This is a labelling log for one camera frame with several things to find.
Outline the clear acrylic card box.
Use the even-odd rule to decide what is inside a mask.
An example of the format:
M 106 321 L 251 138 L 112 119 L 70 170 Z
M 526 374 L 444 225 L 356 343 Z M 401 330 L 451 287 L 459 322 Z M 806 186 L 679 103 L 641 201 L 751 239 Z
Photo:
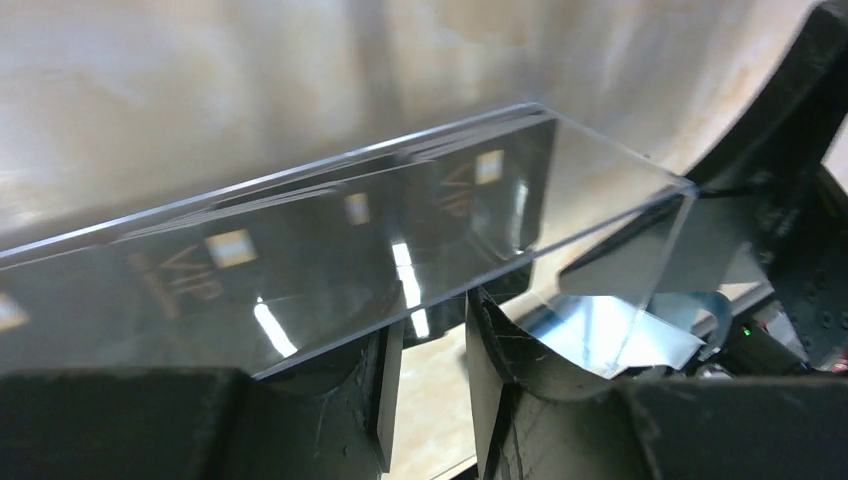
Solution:
M 692 186 L 540 106 L 1 242 L 1 368 L 263 378 L 557 254 Z

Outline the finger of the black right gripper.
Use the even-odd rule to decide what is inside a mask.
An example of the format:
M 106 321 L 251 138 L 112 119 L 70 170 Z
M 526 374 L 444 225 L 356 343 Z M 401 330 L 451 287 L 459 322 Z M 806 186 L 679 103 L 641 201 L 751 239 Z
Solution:
M 692 202 L 651 206 L 559 275 L 562 292 L 652 293 L 807 278 L 847 221 L 822 183 L 847 115 L 847 5 L 821 1 L 751 106 L 687 173 Z

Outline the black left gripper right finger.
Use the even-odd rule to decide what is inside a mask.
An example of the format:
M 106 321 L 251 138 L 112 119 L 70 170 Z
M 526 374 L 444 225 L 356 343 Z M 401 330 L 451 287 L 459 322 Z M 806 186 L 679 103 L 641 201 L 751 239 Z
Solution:
M 635 478 L 613 382 L 523 331 L 481 288 L 466 296 L 466 356 L 480 478 Z

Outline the blue leather card holder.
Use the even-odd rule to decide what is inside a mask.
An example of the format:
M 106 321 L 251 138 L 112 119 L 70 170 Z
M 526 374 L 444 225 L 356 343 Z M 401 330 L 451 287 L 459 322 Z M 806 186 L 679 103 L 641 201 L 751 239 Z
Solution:
M 639 308 L 615 296 L 559 295 L 517 321 L 543 345 L 604 379 L 629 368 L 681 370 L 723 347 L 732 304 L 719 291 L 669 292 Z

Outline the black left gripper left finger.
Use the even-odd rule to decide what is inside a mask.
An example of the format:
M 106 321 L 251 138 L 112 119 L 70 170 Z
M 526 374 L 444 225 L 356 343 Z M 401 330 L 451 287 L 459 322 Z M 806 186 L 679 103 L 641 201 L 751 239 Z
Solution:
M 396 322 L 252 382 L 226 478 L 380 478 L 392 459 L 403 337 Z

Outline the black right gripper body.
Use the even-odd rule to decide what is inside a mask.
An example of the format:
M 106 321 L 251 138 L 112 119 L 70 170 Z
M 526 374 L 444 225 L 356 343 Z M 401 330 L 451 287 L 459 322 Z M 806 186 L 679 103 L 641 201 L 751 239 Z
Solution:
M 846 376 L 847 193 L 825 167 L 768 281 L 772 292 L 735 315 L 718 365 L 732 376 Z

